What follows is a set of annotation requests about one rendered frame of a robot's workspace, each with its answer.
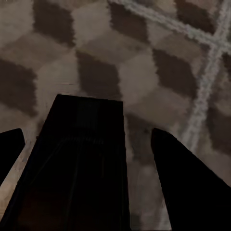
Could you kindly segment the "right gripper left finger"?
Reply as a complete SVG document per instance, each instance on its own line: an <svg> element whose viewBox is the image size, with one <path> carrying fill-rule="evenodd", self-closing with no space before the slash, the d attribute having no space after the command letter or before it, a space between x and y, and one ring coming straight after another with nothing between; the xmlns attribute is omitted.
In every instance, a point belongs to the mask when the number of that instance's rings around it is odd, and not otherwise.
<svg viewBox="0 0 231 231"><path fill-rule="evenodd" d="M0 133L0 186L25 147L21 128Z"/></svg>

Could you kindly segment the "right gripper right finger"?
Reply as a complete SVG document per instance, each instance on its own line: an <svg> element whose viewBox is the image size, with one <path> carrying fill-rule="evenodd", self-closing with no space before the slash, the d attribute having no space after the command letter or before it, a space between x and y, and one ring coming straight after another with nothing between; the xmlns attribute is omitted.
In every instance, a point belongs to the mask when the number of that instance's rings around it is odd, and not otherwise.
<svg viewBox="0 0 231 231"><path fill-rule="evenodd" d="M231 188L170 133L151 148L172 231L231 231Z"/></svg>

